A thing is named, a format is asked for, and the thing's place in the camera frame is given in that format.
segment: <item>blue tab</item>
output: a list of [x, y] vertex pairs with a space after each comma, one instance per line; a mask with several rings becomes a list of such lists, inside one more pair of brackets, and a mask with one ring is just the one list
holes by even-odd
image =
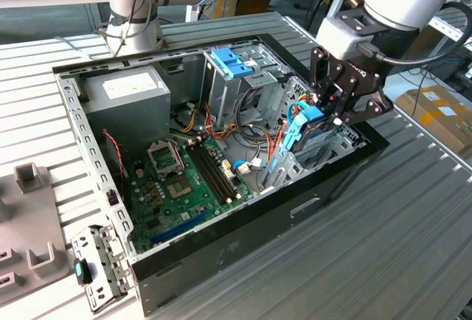
[[80, 276], [82, 274], [82, 265], [80, 263], [77, 263], [75, 265], [75, 273], [78, 276]]
[[245, 65], [241, 57], [231, 49], [214, 49], [212, 50], [212, 56], [230, 78], [243, 77], [254, 73], [254, 69]]
[[288, 127], [288, 131], [283, 139], [283, 146], [290, 150], [295, 142], [302, 138], [303, 125], [321, 119], [323, 116], [324, 114], [316, 106], [303, 109], [301, 113], [295, 116], [293, 122]]

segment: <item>wire bundle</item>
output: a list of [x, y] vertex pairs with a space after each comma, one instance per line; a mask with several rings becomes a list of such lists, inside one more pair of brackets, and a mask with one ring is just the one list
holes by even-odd
[[117, 150], [118, 162], [119, 162], [119, 174], [121, 176], [121, 194], [124, 195], [125, 194], [125, 174], [123, 170], [123, 161], [122, 161], [121, 152], [119, 150], [118, 143], [117, 141], [115, 141], [115, 138], [113, 138], [111, 134], [109, 134], [108, 132], [103, 132], [103, 135], [108, 137], [111, 140], [111, 143], [113, 143], [113, 146]]
[[215, 132], [213, 130], [212, 114], [209, 110], [209, 106], [207, 102], [205, 103], [205, 111], [206, 111], [205, 131], [214, 139], [217, 139], [218, 141], [222, 141], [228, 138], [229, 136], [231, 136], [231, 134], [236, 131], [236, 129], [234, 128], [235, 124], [232, 123], [228, 125], [228, 127], [225, 127], [223, 131]]
[[181, 130], [182, 133], [188, 133], [193, 129], [193, 126], [195, 125], [195, 118], [199, 113], [200, 112], [196, 108], [192, 110], [192, 118], [190, 119], [190, 123], [186, 128]]

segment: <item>expansion slot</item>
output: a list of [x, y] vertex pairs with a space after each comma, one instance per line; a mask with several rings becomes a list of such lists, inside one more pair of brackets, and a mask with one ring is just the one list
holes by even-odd
[[236, 192], [215, 165], [205, 147], [195, 145], [188, 147], [187, 152], [220, 204], [226, 203], [228, 198], [236, 197]]

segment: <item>table surface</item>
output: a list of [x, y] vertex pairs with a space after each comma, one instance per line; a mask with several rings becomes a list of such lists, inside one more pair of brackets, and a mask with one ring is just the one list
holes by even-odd
[[[171, 46], [269, 33], [306, 66], [313, 38], [276, 13], [163, 26]], [[95, 35], [69, 39], [107, 58]], [[51, 73], [84, 61], [56, 39], [0, 46], [0, 174], [46, 166], [70, 240], [103, 214]], [[343, 196], [179, 297], [153, 319], [453, 319], [472, 297], [472, 169], [399, 111], [371, 125], [390, 143]], [[1, 310], [9, 319], [138, 319], [130, 293], [98, 316], [73, 275]]]

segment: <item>metal bracket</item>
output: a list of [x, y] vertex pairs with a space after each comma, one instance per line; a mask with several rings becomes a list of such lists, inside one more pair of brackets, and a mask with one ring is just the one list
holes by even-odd
[[134, 286], [131, 268], [113, 226], [84, 229], [72, 239], [72, 247], [90, 272], [91, 281], [85, 284], [85, 293], [92, 313], [99, 313], [121, 299]]

